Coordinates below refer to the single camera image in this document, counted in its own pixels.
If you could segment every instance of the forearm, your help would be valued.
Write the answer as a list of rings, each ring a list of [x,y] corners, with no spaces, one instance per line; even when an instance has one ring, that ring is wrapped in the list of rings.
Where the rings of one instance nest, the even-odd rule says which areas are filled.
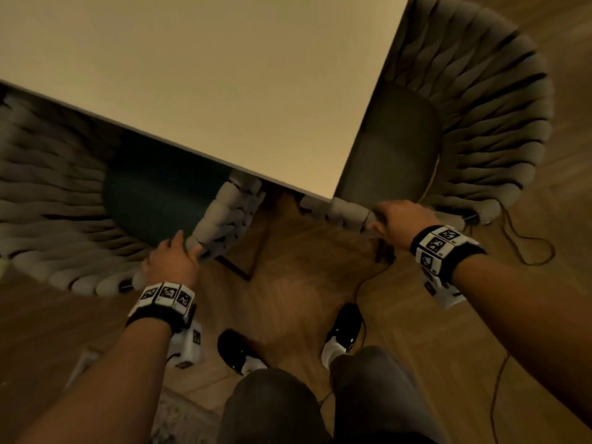
[[[482,254],[462,261],[453,283],[510,354],[592,426],[592,301]]]
[[[158,319],[135,321],[18,444],[145,443],[171,339]]]

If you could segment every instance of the white sock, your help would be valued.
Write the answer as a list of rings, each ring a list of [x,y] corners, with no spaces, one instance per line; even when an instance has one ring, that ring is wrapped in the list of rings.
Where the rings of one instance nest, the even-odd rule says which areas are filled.
[[[240,369],[240,372],[243,375],[247,375],[248,373],[257,371],[257,369],[267,369],[267,366],[258,358],[249,357],[247,355],[247,357],[245,358],[245,364]]]
[[[347,350],[341,344],[337,343],[337,337],[333,336],[323,346],[323,352],[321,354],[321,363],[327,369],[331,366],[331,362],[338,356],[346,353]]]

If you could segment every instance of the person's left hand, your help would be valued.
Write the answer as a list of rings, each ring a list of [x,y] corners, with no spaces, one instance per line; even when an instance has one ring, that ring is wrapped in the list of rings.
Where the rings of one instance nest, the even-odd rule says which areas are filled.
[[[161,241],[149,257],[142,262],[146,286],[161,282],[182,283],[193,288],[199,274],[198,256],[203,246],[196,245],[185,253],[183,231],[180,230],[169,245],[169,240]]]

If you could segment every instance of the black shoe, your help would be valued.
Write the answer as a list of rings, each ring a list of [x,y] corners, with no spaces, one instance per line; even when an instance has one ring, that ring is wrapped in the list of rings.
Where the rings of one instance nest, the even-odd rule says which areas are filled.
[[[333,324],[333,328],[327,334],[325,343],[335,337],[337,343],[341,344],[348,352],[356,342],[361,328],[362,313],[356,304],[348,302],[339,310],[337,319]]]
[[[251,349],[246,338],[231,328],[226,329],[218,337],[218,354],[220,354],[220,357],[222,357],[228,366],[240,375],[246,375],[243,374],[241,370],[243,369],[248,356],[263,361],[263,359]]]

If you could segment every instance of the gray pants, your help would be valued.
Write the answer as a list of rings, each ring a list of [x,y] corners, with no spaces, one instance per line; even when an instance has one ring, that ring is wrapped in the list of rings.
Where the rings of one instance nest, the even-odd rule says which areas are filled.
[[[380,347],[337,357],[331,387],[336,439],[417,432],[445,443],[411,375]],[[241,380],[226,402],[218,434],[218,444],[330,441],[315,395],[281,369],[260,369]]]

